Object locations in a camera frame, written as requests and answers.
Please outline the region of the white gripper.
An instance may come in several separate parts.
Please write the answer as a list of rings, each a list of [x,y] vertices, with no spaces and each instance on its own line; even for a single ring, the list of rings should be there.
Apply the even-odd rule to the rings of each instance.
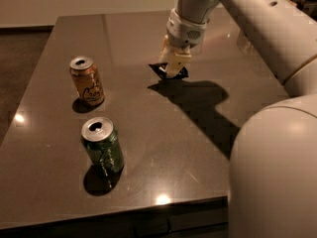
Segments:
[[[190,48],[201,43],[208,24],[208,15],[197,12],[189,14],[189,18],[181,16],[172,9],[166,23],[158,62],[167,63],[166,77],[173,78],[191,59]]]

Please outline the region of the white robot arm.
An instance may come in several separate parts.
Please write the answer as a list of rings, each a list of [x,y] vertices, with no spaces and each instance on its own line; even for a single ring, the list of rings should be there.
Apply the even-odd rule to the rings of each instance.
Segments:
[[[159,58],[165,77],[188,63],[217,5],[258,56],[253,76],[236,78],[256,96],[277,96],[235,139],[229,237],[317,238],[316,23],[285,0],[178,0]]]

